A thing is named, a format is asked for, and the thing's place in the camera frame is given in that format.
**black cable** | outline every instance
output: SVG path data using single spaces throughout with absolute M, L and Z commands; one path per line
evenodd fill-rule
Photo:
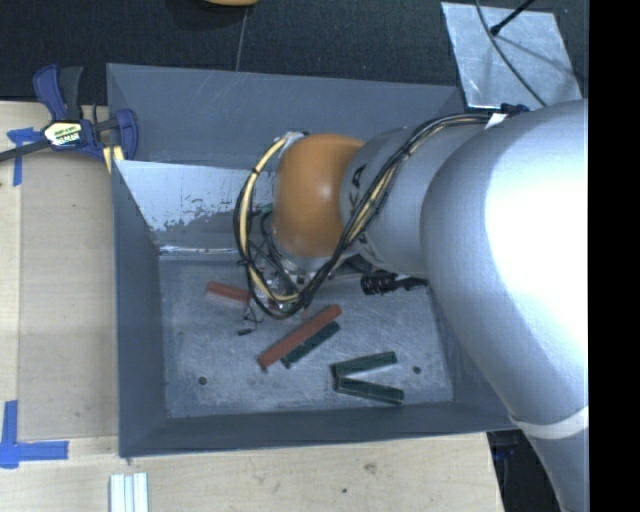
M 269 265 L 273 267 L 273 269 L 280 275 L 280 277 L 286 279 L 287 282 L 292 283 L 291 278 L 286 272 L 284 272 L 282 266 L 278 265 L 276 263 L 276 260 L 269 257 L 269 255 L 262 249 L 261 246 L 259 246 L 255 242 L 252 242 L 251 240 L 249 240 L 249 244 L 260 256 L 262 256 L 262 259 L 264 259 Z
M 351 268 L 353 268 L 358 273 L 363 274 L 363 275 L 369 275 L 369 274 L 375 272 L 375 270 L 376 270 L 375 267 L 371 263 L 369 263 L 367 260 L 365 260 L 359 254 L 356 254 L 356 255 L 352 256 L 351 258 L 349 258 L 348 260 L 346 260 L 345 264 L 349 265 Z
M 264 274 L 257 268 L 255 264 L 255 258 L 251 254 L 251 244 L 247 244 L 247 251 L 245 252 L 240 244 L 240 226 L 239 226 L 239 214 L 240 214 L 240 204 L 243 201 L 246 188 L 248 186 L 249 180 L 244 184 L 240 194 L 238 195 L 238 200 L 236 201 L 236 205 L 233 213 L 233 226 L 234 226 L 234 234 L 236 237 L 236 243 L 238 245 L 238 251 L 241 255 L 240 263 L 247 266 L 247 281 L 249 291 L 251 296 L 256 301 L 258 306 L 269 316 L 277 319 L 289 318 L 296 314 L 301 309 L 305 309 L 309 307 L 315 294 L 318 289 L 322 285 L 322 283 L 327 279 L 327 277 L 331 274 L 332 270 L 336 267 L 340 258 L 342 258 L 343 254 L 349 249 L 349 247 L 364 233 L 367 229 L 371 221 L 376 217 L 380 209 L 386 202 L 386 199 L 389 195 L 393 187 L 393 183 L 395 181 L 395 177 L 397 171 L 399 170 L 401 164 L 409 158 L 416 148 L 424 142 L 429 136 L 438 132 L 439 130 L 446 128 L 447 126 L 455 125 L 455 124 L 467 124 L 467 123 L 486 123 L 489 120 L 489 114 L 461 114 L 461 115 L 452 115 L 445 116 L 436 120 L 427 121 L 420 126 L 418 126 L 407 139 L 407 141 L 396 151 L 390 158 L 387 159 L 385 164 L 382 166 L 378 174 L 374 177 L 372 183 L 367 188 L 365 194 L 362 199 L 354 208 L 351 217 L 347 221 L 347 224 L 340 236 L 338 244 L 336 246 L 335 251 L 311 278 L 309 283 L 298 292 L 298 299 L 295 302 L 288 303 L 285 305 L 286 310 L 284 311 L 273 311 L 267 305 L 265 305 L 258 297 L 255 284 L 251 279 L 251 275 L 249 269 L 256 273 L 258 278 L 262 281 L 263 284 L 266 285 L 266 280 L 264 278 Z M 373 194 L 375 193 L 378 185 L 385 179 L 389 178 L 389 182 L 386 187 L 381 192 L 381 197 L 373 200 Z M 371 203 L 370 214 L 368 217 L 361 221 L 360 214 L 364 211 L 365 207 L 367 207 Z M 269 299 L 278 304 L 278 301 L 273 296 L 273 293 L 269 289 Z
M 262 233 L 262 238 L 266 242 L 267 248 L 269 250 L 269 255 L 271 256 L 271 258 L 269 258 L 270 260 L 269 262 L 276 269 L 280 277 L 282 277 L 285 280 L 285 283 L 289 285 L 289 290 L 287 290 L 287 293 L 289 293 L 290 291 L 298 291 L 298 287 L 295 285 L 295 283 L 293 282 L 289 274 L 287 274 L 287 271 L 284 269 L 284 267 L 280 263 L 280 260 L 277 257 L 276 248 L 273 245 L 273 240 L 271 239 L 271 236 L 269 235 L 269 232 L 267 230 L 266 221 L 271 215 L 271 213 L 272 212 L 267 212 L 263 214 L 262 218 L 260 219 L 260 231 Z
M 238 330 L 237 331 L 238 336 L 246 336 L 247 334 L 251 334 L 252 332 L 257 331 L 258 325 L 264 321 L 264 318 L 258 320 L 258 317 L 256 316 L 256 312 L 253 310 L 253 307 L 251 306 L 251 304 L 249 304 L 247 311 L 245 311 L 245 314 L 242 317 L 242 319 L 245 322 L 247 321 L 253 322 L 253 327 Z
M 511 61 L 509 61 L 507 56 L 502 52 L 502 50 L 500 49 L 500 47 L 496 43 L 493 35 L 491 34 L 491 29 L 489 28 L 489 25 L 487 25 L 487 21 L 484 19 L 484 14 L 482 14 L 482 9 L 480 7 L 480 1 L 479 0 L 474 0 L 474 1 L 475 1 L 475 4 L 476 4 L 476 11 L 478 12 L 478 16 L 480 18 L 480 22 L 482 23 L 482 27 L 484 28 L 484 31 L 487 33 L 487 37 L 489 38 L 489 41 L 491 41 L 491 44 L 493 45 L 495 50 L 498 52 L 498 55 L 500 55 L 500 58 L 507 65 L 507 67 L 511 70 L 511 72 L 515 75 L 515 77 L 518 79 L 518 81 L 524 86 L 524 88 L 527 91 L 529 91 L 529 94 L 531 94 L 531 96 L 533 96 L 536 99 L 536 101 L 538 103 L 540 103 L 540 105 L 542 105 L 543 107 L 546 107 L 547 104 L 545 103 L 545 101 L 542 98 L 540 98 L 540 96 L 538 96 L 538 94 L 536 94 L 536 92 L 533 90 L 533 88 L 529 85 L 529 82 L 527 82 L 523 78 L 523 76 L 520 73 L 518 73 L 518 70 L 513 67 L 513 64 L 511 64 Z
M 491 30 L 490 30 L 491 35 L 492 36 L 497 36 L 504 27 L 506 27 L 509 23 L 511 23 L 515 18 L 520 16 L 520 13 L 522 11 L 524 11 L 527 7 L 529 7 L 535 1 L 536 0 L 527 0 L 520 7 L 518 7 L 515 11 L 513 11 L 511 14 L 509 14 L 509 16 L 507 16 L 505 19 L 503 19 L 500 23 L 496 23 L 493 27 L 491 27 Z

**cable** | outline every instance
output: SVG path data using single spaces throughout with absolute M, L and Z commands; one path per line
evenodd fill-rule
M 285 147 L 287 142 L 291 140 L 293 136 L 298 136 L 298 134 L 286 134 L 276 140 L 276 142 L 267 149 L 265 154 L 260 158 L 252 170 L 249 178 L 238 195 L 238 200 L 236 201 L 233 212 L 234 234 L 236 236 L 238 252 L 242 258 L 240 263 L 246 266 L 249 291 L 258 306 L 267 315 L 278 319 L 288 318 L 301 309 L 307 308 L 313 301 L 313 298 L 322 283 L 344 257 L 347 249 L 349 249 L 349 247 L 362 236 L 371 221 L 382 209 L 393 187 L 393 183 L 401 165 L 418 149 L 418 147 L 428 137 L 448 126 L 486 123 L 488 120 L 488 114 L 461 114 L 445 116 L 436 120 L 427 121 L 426 123 L 418 126 L 411 133 L 408 140 L 398 148 L 390 158 L 387 159 L 378 174 L 374 177 L 362 199 L 353 209 L 351 217 L 347 221 L 336 249 L 331 257 L 320 267 L 320 269 L 318 269 L 306 286 L 296 292 L 288 293 L 287 295 L 276 293 L 269 287 L 263 272 L 257 267 L 256 259 L 252 253 L 252 248 L 257 246 L 248 241 L 249 232 L 251 230 L 251 216 L 249 215 L 249 211 L 251 210 L 255 183 L 268 160 L 280 149 Z M 264 233 L 264 225 L 262 226 L 262 230 L 263 235 L 268 236 L 268 234 Z M 281 266 L 278 268 L 278 264 L 275 261 L 270 261 L 269 263 L 276 268 L 277 271 L 282 268 Z M 258 296 L 258 291 L 275 304 L 276 308 L 274 309 L 273 307 L 270 307 L 269 304 L 265 304 Z
M 297 287 L 295 285 L 295 283 L 293 282 L 293 280 L 291 279 L 291 277 L 289 276 L 289 274 L 287 274 L 286 270 L 284 269 L 284 267 L 282 266 L 282 263 L 280 263 L 280 259 L 276 256 L 277 255 L 277 251 L 273 245 L 273 240 L 271 239 L 271 237 L 269 236 L 269 232 L 267 230 L 267 226 L 266 226 L 266 220 L 267 218 L 269 218 L 269 216 L 271 215 L 271 211 L 264 213 L 260 219 L 260 232 L 262 234 L 262 238 L 264 240 L 264 242 L 266 242 L 267 244 L 267 248 L 269 250 L 269 255 L 271 256 L 270 258 L 267 258 L 265 256 L 265 259 L 268 260 L 269 264 L 275 268 L 276 272 L 278 273 L 278 275 L 284 279 L 285 283 L 289 286 L 290 289 L 292 290 L 296 290 Z
M 478 16 L 480 18 L 480 22 L 482 23 L 482 27 L 484 28 L 484 31 L 486 32 L 487 37 L 489 38 L 489 41 L 491 41 L 491 44 L 493 45 L 493 47 L 498 52 L 498 55 L 500 55 L 500 58 L 507 65 L 507 67 L 511 70 L 511 72 L 515 75 L 515 77 L 518 79 L 518 81 L 524 86 L 524 88 L 527 91 L 529 91 L 529 94 L 531 94 L 531 96 L 533 96 L 536 99 L 536 101 L 538 103 L 540 103 L 540 105 L 542 105 L 543 107 L 546 107 L 547 104 L 545 103 L 545 101 L 542 98 L 540 98 L 540 96 L 538 96 L 538 94 L 536 94 L 536 92 L 533 90 L 533 88 L 529 85 L 529 82 L 527 82 L 522 77 L 522 75 L 520 73 L 518 73 L 518 70 L 513 67 L 513 64 L 511 64 L 511 61 L 509 61 L 507 56 L 502 52 L 502 50 L 498 46 L 498 43 L 496 43 L 493 35 L 491 34 L 491 29 L 489 28 L 489 25 L 487 25 L 487 21 L 485 20 L 484 14 L 482 13 L 482 9 L 480 7 L 480 1 L 479 0 L 474 0 L 474 1 L 475 1 L 475 4 L 476 4 L 476 11 L 478 12 Z
M 503 19 L 500 23 L 497 23 L 493 27 L 491 27 L 491 31 L 490 31 L 491 35 L 492 36 L 497 36 L 504 27 L 506 27 L 509 23 L 511 23 L 518 16 L 520 16 L 520 13 L 523 12 L 524 10 L 526 10 L 527 7 L 529 7 L 535 1 L 536 0 L 527 0 L 520 7 L 518 7 L 515 11 L 513 11 L 511 14 L 509 14 L 509 16 L 507 16 L 505 19 Z

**white tape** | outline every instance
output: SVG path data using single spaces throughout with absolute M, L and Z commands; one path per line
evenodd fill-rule
M 536 425 L 525 421 L 518 421 L 511 418 L 511 421 L 517 425 L 527 436 L 536 439 L 565 439 L 575 436 L 589 427 L 589 406 L 572 414 L 558 423 L 551 425 Z
M 507 117 L 508 117 L 507 114 L 500 114 L 500 113 L 496 112 L 495 114 L 493 114 L 491 116 L 491 119 L 489 119 L 489 122 L 487 122 L 487 124 L 485 125 L 484 129 L 487 130 L 487 129 L 491 128 L 492 126 L 500 124 Z
M 109 490 L 110 512 L 149 512 L 146 473 L 111 475 Z
M 284 154 L 284 152 L 287 149 L 289 149 L 289 146 L 292 146 L 294 143 L 298 142 L 300 139 L 304 139 L 306 135 L 302 132 L 287 132 L 283 135 L 283 137 L 287 138 L 287 142 L 285 142 L 284 146 L 280 148 L 280 155 Z

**black carpet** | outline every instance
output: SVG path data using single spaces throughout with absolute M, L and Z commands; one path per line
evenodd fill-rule
M 492 7 L 520 4 L 486 1 Z M 440 3 L 433 0 L 260 0 L 252 8 L 202 4 L 3 0 L 0 98 L 34 98 L 32 76 L 51 63 L 84 66 L 79 100 L 99 105 L 107 103 L 108 62 L 458 85 Z M 532 8 L 555 14 L 588 96 L 588 1 L 540 0 Z M 489 438 L 507 512 L 558 510 L 526 439 L 512 433 Z

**wooden surface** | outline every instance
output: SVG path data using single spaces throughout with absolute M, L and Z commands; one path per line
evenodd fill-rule
M 37 105 L 0 102 L 0 128 L 46 120 Z M 0 400 L 18 392 L 21 189 L 11 169 L 0 164 Z M 77 343 L 69 337 L 64 350 Z M 504 510 L 484 434 L 128 461 L 116 451 L 115 436 L 72 439 L 68 461 L 0 469 L 0 511 L 107 510 L 109 476 L 141 471 L 152 512 Z
M 109 174 L 53 151 L 25 157 L 23 174 L 18 434 L 117 435 Z

